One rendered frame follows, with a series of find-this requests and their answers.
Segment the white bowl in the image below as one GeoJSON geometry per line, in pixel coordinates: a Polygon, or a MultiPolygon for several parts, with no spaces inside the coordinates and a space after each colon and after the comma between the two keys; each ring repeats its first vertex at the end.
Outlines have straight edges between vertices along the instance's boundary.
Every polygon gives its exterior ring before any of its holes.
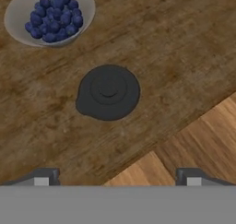
{"type": "Polygon", "coordinates": [[[34,47],[61,47],[73,42],[89,27],[96,12],[95,0],[77,0],[83,17],[81,29],[66,40],[47,43],[33,39],[25,30],[25,23],[30,20],[30,12],[37,1],[39,0],[12,0],[6,8],[4,16],[4,25],[10,36],[16,41],[34,47]]]}

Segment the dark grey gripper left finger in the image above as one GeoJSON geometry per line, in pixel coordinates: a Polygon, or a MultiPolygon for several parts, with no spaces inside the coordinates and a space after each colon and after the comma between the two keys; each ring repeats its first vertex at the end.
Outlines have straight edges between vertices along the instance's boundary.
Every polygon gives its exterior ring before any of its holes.
{"type": "Polygon", "coordinates": [[[3,183],[3,186],[54,186],[59,185],[60,171],[56,168],[39,168],[22,177],[3,183]]]}

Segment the pile of blueberries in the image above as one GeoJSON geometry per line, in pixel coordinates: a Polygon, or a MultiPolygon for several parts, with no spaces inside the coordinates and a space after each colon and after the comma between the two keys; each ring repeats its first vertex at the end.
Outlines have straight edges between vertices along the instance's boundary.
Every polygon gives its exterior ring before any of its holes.
{"type": "Polygon", "coordinates": [[[77,0],[39,0],[25,23],[25,30],[33,39],[55,43],[76,35],[83,24],[77,0]]]}

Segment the dark grey blender lid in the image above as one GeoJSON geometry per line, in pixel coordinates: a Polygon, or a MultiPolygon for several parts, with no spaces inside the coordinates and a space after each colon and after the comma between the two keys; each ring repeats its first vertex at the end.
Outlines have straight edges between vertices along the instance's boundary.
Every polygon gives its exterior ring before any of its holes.
{"type": "Polygon", "coordinates": [[[131,71],[119,65],[101,65],[82,78],[76,109],[98,120],[115,121],[131,113],[139,98],[140,85],[131,71]]]}

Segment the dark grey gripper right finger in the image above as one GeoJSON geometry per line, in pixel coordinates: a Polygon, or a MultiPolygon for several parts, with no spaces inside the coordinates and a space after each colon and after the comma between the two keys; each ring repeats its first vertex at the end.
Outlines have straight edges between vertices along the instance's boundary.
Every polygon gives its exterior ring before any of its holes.
{"type": "Polygon", "coordinates": [[[230,182],[210,177],[199,168],[178,168],[175,184],[181,186],[231,185],[230,182]]]}

